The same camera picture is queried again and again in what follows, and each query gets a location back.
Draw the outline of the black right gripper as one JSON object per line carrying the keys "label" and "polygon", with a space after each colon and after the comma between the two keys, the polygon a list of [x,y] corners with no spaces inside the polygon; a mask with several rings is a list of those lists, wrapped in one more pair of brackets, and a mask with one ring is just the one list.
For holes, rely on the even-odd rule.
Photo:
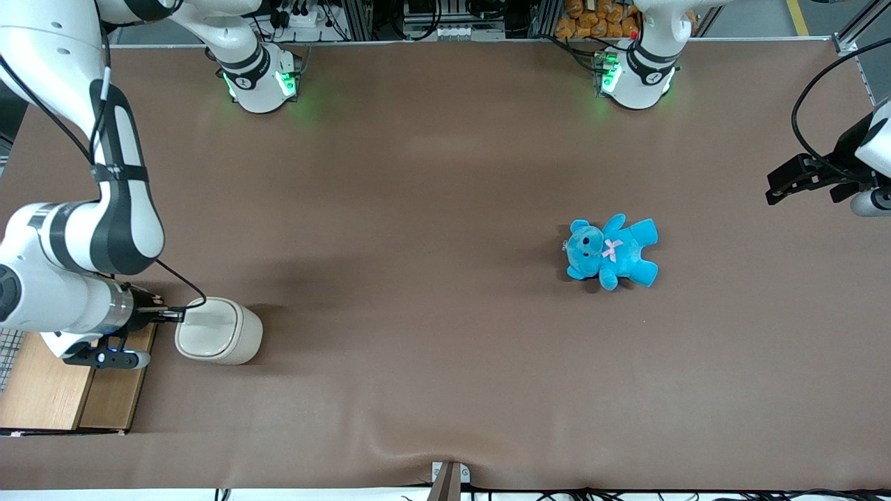
{"label": "black right gripper", "polygon": [[128,332],[138,332],[149,324],[181,324],[186,307],[169,307],[162,295],[127,284],[127,291],[133,299],[132,314],[127,321]]}

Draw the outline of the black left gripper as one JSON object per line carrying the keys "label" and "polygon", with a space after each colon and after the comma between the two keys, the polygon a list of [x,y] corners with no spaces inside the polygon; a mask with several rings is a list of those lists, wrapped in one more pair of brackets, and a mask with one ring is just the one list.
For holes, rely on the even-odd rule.
{"label": "black left gripper", "polygon": [[[878,123],[873,113],[861,118],[839,137],[830,159],[842,172],[831,191],[871,191],[879,188]],[[800,191],[815,191],[836,183],[836,178],[810,154],[798,154],[767,175],[766,203],[774,206]]]}

